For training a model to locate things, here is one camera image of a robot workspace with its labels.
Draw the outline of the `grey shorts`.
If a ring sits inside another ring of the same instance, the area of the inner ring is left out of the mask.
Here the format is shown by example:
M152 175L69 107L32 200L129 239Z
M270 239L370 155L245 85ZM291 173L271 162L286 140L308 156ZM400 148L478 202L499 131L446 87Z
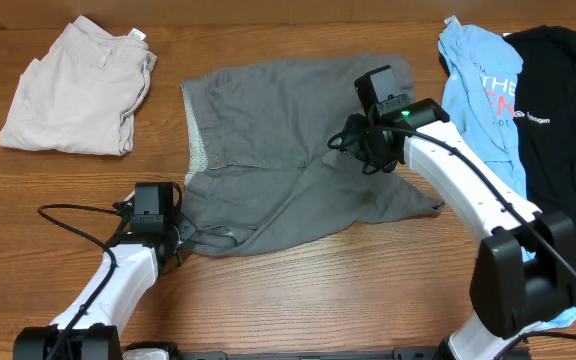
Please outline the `grey shorts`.
M186 248L249 256L317 240L353 223L438 215L441 200L394 173L365 175L328 140L362 107L354 81L388 65L406 95L397 54L287 59L229 67L182 83L190 164L182 211Z

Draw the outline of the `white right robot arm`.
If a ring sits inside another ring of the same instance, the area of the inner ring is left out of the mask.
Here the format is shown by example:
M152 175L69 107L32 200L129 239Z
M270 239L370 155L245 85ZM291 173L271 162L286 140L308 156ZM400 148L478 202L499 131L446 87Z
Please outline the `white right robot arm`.
M473 314L436 347L404 347L396 359L526 359L518 344L576 303L576 234L508 188L463 142L434 100L365 100L331 149L351 152L365 174L407 164L454 209L478 250L469 289Z

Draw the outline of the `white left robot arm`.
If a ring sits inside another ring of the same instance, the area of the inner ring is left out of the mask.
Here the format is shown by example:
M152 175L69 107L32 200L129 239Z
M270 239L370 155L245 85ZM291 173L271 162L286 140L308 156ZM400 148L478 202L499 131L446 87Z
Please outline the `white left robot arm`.
M43 327L26 327L14 341L19 359L178 359L174 343L146 341L124 351L121 335L136 305L160 275L181 265L181 248L196 232L184 216L161 232L134 230L123 218L102 245L101 264L77 299Z

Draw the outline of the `light blue t-shirt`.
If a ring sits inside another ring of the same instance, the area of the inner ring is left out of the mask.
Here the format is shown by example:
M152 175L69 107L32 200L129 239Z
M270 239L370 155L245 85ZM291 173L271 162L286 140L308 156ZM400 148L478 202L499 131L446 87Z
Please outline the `light blue t-shirt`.
M523 60L501 36L456 16L439 34L440 62L448 75L441 106L470 149L509 188L527 197L514 123Z

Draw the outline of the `folded beige shorts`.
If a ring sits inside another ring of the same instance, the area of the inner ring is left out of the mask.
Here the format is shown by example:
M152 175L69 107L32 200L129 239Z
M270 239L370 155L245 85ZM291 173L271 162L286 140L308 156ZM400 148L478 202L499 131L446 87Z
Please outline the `folded beige shorts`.
M136 28L114 36L85 16L69 23L20 75L5 148L123 156L134 147L135 113L157 56Z

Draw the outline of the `black t-shirt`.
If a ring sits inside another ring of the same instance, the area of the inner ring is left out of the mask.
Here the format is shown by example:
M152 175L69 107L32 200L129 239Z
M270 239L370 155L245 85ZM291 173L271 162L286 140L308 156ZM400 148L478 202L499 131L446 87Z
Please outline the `black t-shirt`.
M528 199L576 228L576 31L539 26L505 40L523 60L514 121Z

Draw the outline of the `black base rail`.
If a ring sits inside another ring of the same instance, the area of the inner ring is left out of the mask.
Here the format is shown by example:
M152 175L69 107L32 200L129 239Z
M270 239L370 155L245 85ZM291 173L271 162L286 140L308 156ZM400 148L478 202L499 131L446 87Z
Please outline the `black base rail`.
M390 351L293 352L227 354L223 351L183 353L176 343L143 342L128 346L123 360L449 360L456 359L441 344L438 347L398 347Z

